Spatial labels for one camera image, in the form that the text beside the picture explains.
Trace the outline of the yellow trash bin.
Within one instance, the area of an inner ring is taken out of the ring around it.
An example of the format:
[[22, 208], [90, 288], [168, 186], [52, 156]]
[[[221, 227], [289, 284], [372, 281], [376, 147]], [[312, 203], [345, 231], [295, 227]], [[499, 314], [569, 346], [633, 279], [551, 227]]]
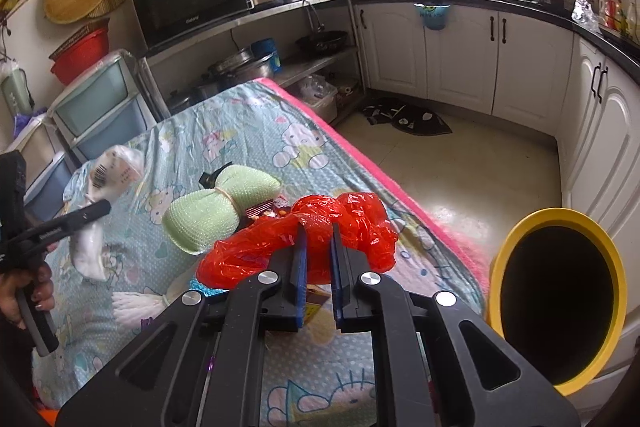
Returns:
[[612, 357], [627, 300], [622, 258], [601, 225], [544, 208], [518, 222], [492, 260], [487, 321], [568, 397]]

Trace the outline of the green mesh cloth bundle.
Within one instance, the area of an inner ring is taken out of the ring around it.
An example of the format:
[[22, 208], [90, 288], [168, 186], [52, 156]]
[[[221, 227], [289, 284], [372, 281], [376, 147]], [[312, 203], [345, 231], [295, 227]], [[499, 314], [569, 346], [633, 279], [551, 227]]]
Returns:
[[239, 228], [247, 210], [275, 199], [281, 182], [265, 171], [242, 165], [224, 167], [212, 188], [186, 194], [165, 211], [162, 225], [180, 251], [200, 255]]

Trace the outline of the plastic drawer cabinet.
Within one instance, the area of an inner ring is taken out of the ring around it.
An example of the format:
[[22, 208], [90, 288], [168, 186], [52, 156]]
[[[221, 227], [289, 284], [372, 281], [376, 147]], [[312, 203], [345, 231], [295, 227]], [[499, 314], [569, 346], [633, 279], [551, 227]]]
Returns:
[[9, 145], [26, 162], [29, 217], [48, 221], [58, 215], [77, 168], [155, 124], [138, 80], [138, 61], [129, 52], [117, 50], [90, 66]]

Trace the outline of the white plastic bag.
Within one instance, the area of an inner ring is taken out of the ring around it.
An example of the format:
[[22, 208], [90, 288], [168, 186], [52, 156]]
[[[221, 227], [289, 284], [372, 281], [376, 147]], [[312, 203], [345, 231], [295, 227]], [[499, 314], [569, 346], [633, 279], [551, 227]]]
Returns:
[[143, 170], [143, 154], [125, 145], [110, 147], [92, 164], [81, 206], [81, 214], [88, 218], [88, 223], [70, 236], [72, 265], [86, 279], [106, 280], [101, 219], [132, 184], [141, 180]]

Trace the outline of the red plastic bag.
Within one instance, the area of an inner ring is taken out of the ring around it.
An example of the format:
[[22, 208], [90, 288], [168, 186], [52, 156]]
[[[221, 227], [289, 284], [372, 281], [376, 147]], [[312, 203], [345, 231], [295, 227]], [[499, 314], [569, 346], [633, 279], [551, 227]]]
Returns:
[[344, 246], [366, 255], [370, 267], [387, 272], [395, 265], [398, 234], [378, 195], [344, 193], [337, 198], [308, 195], [284, 216], [261, 217], [228, 239], [215, 243], [198, 265], [196, 279], [214, 289], [232, 289], [265, 270], [273, 253], [295, 244], [298, 230], [307, 241], [307, 281], [331, 282], [330, 243], [333, 228]]

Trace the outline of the blue hanging basket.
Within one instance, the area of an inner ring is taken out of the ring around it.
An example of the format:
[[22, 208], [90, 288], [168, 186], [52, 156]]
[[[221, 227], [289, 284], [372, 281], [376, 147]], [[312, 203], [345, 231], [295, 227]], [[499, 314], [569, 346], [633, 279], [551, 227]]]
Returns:
[[448, 13], [450, 10], [449, 4], [416, 3], [414, 7], [425, 28], [440, 31], [447, 26]]

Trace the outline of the metal shelf rack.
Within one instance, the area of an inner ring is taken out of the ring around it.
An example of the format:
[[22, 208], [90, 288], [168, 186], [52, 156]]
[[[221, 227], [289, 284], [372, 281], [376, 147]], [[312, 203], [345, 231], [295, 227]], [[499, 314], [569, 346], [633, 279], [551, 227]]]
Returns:
[[366, 95], [352, 0], [294, 0], [195, 28], [141, 53], [137, 80], [162, 121], [176, 94], [199, 102], [258, 76], [288, 89], [314, 74], [356, 82], [334, 121]]

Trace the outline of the red snack wrapper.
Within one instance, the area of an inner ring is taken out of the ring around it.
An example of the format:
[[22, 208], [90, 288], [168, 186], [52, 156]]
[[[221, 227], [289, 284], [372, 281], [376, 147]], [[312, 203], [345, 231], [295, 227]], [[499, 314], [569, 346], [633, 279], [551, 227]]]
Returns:
[[285, 196], [279, 195], [275, 199], [266, 200], [248, 208], [240, 219], [239, 229], [249, 227], [260, 218], [277, 218], [285, 216], [291, 210], [291, 205]]

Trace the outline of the blue cloth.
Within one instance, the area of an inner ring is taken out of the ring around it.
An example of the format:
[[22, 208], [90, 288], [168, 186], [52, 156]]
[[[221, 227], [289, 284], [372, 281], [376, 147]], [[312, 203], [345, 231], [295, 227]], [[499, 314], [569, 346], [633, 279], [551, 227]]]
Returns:
[[189, 289], [190, 291], [199, 291], [205, 297], [212, 297], [227, 292], [227, 289], [208, 287], [201, 283], [196, 277], [191, 277]]

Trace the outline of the black frying pan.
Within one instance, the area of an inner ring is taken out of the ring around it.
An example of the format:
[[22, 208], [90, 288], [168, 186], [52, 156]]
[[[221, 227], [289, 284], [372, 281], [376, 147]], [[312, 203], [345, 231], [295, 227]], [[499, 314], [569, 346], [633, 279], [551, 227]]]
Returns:
[[318, 58], [333, 55], [345, 49], [349, 33], [344, 30], [329, 30], [320, 20], [317, 10], [305, 5], [310, 33], [295, 41], [299, 52], [306, 57]]

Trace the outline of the red plastic basin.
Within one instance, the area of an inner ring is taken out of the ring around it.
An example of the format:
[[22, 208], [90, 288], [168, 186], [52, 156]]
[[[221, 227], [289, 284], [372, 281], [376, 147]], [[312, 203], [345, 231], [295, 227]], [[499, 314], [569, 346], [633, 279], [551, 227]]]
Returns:
[[49, 56], [52, 62], [50, 72], [63, 86], [71, 84], [108, 53], [109, 22], [108, 17], [103, 17], [85, 24]]

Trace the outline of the black floor mat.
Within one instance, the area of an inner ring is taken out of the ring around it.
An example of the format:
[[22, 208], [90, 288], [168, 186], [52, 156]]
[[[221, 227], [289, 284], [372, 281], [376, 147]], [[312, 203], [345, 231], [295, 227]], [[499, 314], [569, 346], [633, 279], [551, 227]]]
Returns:
[[361, 114], [371, 126], [390, 124], [395, 129], [417, 136], [450, 134], [452, 130], [431, 109], [401, 101], [379, 101], [363, 106]]

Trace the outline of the red yellow paper carton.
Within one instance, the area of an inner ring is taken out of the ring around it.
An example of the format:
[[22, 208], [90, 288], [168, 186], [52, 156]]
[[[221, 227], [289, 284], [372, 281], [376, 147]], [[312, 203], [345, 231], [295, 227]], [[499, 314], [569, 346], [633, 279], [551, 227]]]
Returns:
[[308, 325], [320, 309], [329, 301], [331, 294], [318, 285], [308, 285], [304, 306], [303, 324]]

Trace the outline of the white kitchen cabinets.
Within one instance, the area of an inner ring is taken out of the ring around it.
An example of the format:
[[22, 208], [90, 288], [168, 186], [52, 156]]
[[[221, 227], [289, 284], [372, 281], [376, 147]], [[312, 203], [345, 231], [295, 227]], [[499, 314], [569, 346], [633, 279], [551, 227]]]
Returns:
[[536, 10], [448, 3], [443, 28], [418, 0], [354, 5], [372, 89], [426, 98], [548, 134], [561, 197], [610, 234], [628, 284], [622, 337], [603, 372], [573, 395], [597, 410], [639, 348], [639, 57]]

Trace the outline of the steel cooking pot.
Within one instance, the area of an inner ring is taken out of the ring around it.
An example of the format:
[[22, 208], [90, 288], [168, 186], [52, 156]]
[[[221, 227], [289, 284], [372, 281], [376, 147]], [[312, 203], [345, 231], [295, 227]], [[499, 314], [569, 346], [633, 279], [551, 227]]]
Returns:
[[271, 53], [256, 57], [250, 48], [240, 49], [210, 65], [207, 69], [208, 81], [231, 87], [257, 78], [271, 78], [274, 74], [271, 57]]

